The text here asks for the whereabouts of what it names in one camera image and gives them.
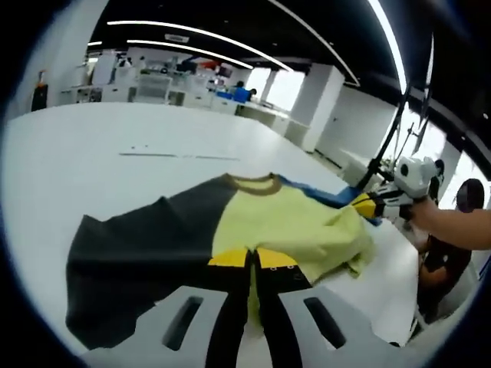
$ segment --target ceiling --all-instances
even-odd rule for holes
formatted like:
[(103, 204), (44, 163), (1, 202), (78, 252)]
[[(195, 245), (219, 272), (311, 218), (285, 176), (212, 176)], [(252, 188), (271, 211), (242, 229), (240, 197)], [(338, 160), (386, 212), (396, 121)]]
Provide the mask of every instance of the ceiling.
[[(395, 103), (400, 92), (383, 86), (380, 77), (397, 83), (397, 71), (384, 31), (368, 0), (279, 0), (320, 34), (359, 78), (361, 89)], [(394, 30), (407, 79), (423, 89), (434, 32), (433, 99), (469, 124), (479, 135), (491, 137), (483, 113), (489, 109), (491, 27), (486, 15), (490, 2), (480, 0), (379, 0)], [(247, 61), (254, 66), (278, 68), (257, 59), (251, 51), (209, 36), (152, 25), (107, 25), (108, 21), (164, 21), (211, 31), (247, 44), (306, 71), (310, 62), (333, 64), (353, 82), (343, 64), (308, 29), (268, 0), (166, 2), (110, 0), (92, 41), (105, 48), (127, 48), (127, 39), (166, 41), (164, 35), (189, 36), (187, 45)], [(292, 63), (292, 58), (304, 62)], [(491, 138), (486, 139), (491, 148)]]

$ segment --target fabric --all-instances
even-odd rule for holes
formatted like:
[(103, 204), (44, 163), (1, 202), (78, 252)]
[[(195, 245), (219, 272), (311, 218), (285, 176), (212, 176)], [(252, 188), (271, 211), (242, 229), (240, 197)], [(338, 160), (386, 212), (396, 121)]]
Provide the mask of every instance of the fabric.
[(436, 313), (437, 306), (445, 295), (450, 293), (460, 276), (470, 263), (471, 251), (457, 248), (433, 236), (429, 237), (430, 250), (424, 260), (429, 272), (445, 267), (447, 280), (435, 287), (420, 287), (418, 290), (418, 305), (422, 314)]
[[(322, 190), (311, 187), (308, 184), (304, 184), (301, 182), (293, 182), (286, 179), (284, 176), (279, 176), (281, 181), (287, 185), (292, 186), (294, 188), (298, 188), (303, 193), (312, 199), (315, 199), (317, 202), (322, 203), (328, 207), (332, 207), (333, 209), (341, 209), (351, 203), (353, 199), (358, 197), (361, 194), (361, 191), (353, 188), (352, 186), (347, 186), (343, 190), (341, 190), (338, 194), (332, 194), (329, 192), (324, 192)], [(366, 218), (368, 222), (370, 222), (374, 226), (379, 226), (382, 223), (382, 220), (379, 218)]]
[(113, 347), (213, 255), (257, 246), (293, 257), (310, 282), (342, 264), (360, 271), (374, 250), (351, 206), (326, 207), (272, 174), (225, 174), (105, 222), (84, 216), (68, 255), (67, 326), (90, 349)]

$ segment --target ceiling light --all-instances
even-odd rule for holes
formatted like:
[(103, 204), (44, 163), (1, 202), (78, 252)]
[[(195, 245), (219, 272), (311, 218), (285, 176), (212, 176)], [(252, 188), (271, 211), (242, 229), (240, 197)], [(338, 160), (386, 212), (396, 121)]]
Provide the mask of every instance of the ceiling light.
[(238, 61), (236, 59), (232, 59), (230, 57), (223, 56), (220, 54), (215, 54), (214, 52), (202, 50), (200, 48), (192, 48), (192, 47), (186, 46), (184, 44), (171, 44), (169, 42), (143, 41), (143, 40), (127, 40), (127, 43), (128, 44), (155, 44), (157, 46), (167, 46), (168, 48), (182, 48), (183, 50), (195, 51), (195, 52), (199, 52), (201, 54), (207, 54), (210, 56), (214, 56), (215, 58), (227, 60), (227, 61), (230, 61), (231, 63), (240, 65), (241, 67), (246, 67), (247, 69), (253, 69), (254, 68), (252, 65), (242, 63), (241, 61)]
[(368, 0), (371, 8), (374, 10), (375, 15), (380, 22), (382, 29), (385, 33), (385, 38), (389, 43), (390, 52), (392, 52), (392, 58), (396, 64), (397, 76), (399, 77), (400, 92), (404, 94), (407, 89), (406, 73), (404, 71), (404, 65), (402, 63), (402, 57), (400, 56), (399, 47), (397, 46), (396, 36), (392, 31), (389, 20), (382, 9), (382, 6), (378, 0)]
[(304, 21), (302, 18), (300, 18), (298, 15), (296, 15), (293, 11), (288, 9), (286, 6), (283, 4), (280, 4), (276, 0), (268, 0), (271, 2), (274, 6), (280, 8), (283, 10), (286, 14), (290, 15), (292, 18), (294, 18), (298, 23), (303, 25), (307, 30), (312, 33), (333, 55), (334, 57), (339, 61), (339, 63), (344, 67), (344, 69), (350, 74), (350, 77), (353, 79), (353, 83), (360, 87), (360, 83), (356, 79), (356, 76), (354, 75), (353, 71), (349, 68), (349, 66), (344, 62), (343, 59), (341, 59), (341, 56), (332, 48), (332, 46), (319, 34), (315, 29), (313, 29), (306, 21)]
[(283, 64), (281, 61), (274, 59), (273, 57), (265, 54), (264, 52), (256, 50), (255, 48), (251, 48), (250, 46), (247, 46), (246, 44), (243, 44), (242, 42), (232, 40), (231, 38), (221, 36), (220, 34), (204, 31), (203, 29), (187, 27), (185, 25), (175, 25), (172, 23), (164, 23), (161, 21), (109, 21), (107, 23), (107, 25), (159, 25), (161, 27), (178, 28), (178, 29), (182, 29), (184, 31), (196, 32), (196, 33), (200, 33), (202, 35), (218, 38), (219, 40), (229, 42), (230, 44), (234, 44), (235, 46), (239, 46), (240, 48), (245, 48), (246, 50), (251, 51), (254, 54), (257, 54), (257, 55), (263, 57), (264, 59), (267, 59), (267, 60), (271, 61), (272, 63), (279, 65), (280, 67), (286, 69), (287, 71), (293, 71), (293, 69), (291, 69), (288, 65)]

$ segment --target blue fabric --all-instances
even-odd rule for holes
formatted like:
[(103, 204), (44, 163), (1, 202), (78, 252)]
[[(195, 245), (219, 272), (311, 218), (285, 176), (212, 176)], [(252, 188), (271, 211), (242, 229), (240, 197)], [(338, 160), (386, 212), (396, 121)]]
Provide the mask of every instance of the blue fabric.
[[(284, 176), (278, 175), (283, 184), (287, 186), (291, 186), (293, 188), (300, 189), (303, 193), (312, 199), (315, 199), (317, 202), (322, 203), (323, 205), (327, 205), (334, 209), (340, 209), (341, 207), (345, 207), (349, 205), (353, 199), (358, 197), (361, 194), (361, 191), (353, 188), (352, 186), (347, 186), (343, 190), (341, 190), (338, 194), (332, 194), (328, 192), (324, 192), (322, 190), (312, 188), (308, 184), (304, 184), (302, 182), (293, 182), (291, 180), (286, 179)], [(368, 222), (372, 225), (379, 226), (382, 223), (381, 219), (378, 218), (366, 218)]]

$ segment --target desk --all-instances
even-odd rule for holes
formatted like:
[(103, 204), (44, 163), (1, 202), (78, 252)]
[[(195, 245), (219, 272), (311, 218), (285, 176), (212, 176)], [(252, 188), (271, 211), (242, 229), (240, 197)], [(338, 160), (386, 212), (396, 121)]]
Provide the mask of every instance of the desk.
[[(31, 302), (74, 353), (85, 348), (64, 324), (64, 271), (83, 214), (105, 220), (224, 172), (251, 177), (281, 173), (330, 192), (345, 187), (320, 163), (257, 121), (182, 107), (53, 107), (11, 120), (4, 139), (2, 206), (8, 249)], [(118, 154), (145, 145), (238, 160)], [(367, 222), (367, 227), (377, 244), (373, 263), (356, 280), (343, 273), (323, 284), (365, 314), (379, 337), (405, 343), (416, 305), (417, 251), (388, 222), (379, 228)], [(264, 339), (243, 342), (240, 361), (245, 366), (268, 359), (257, 353), (267, 353)]]

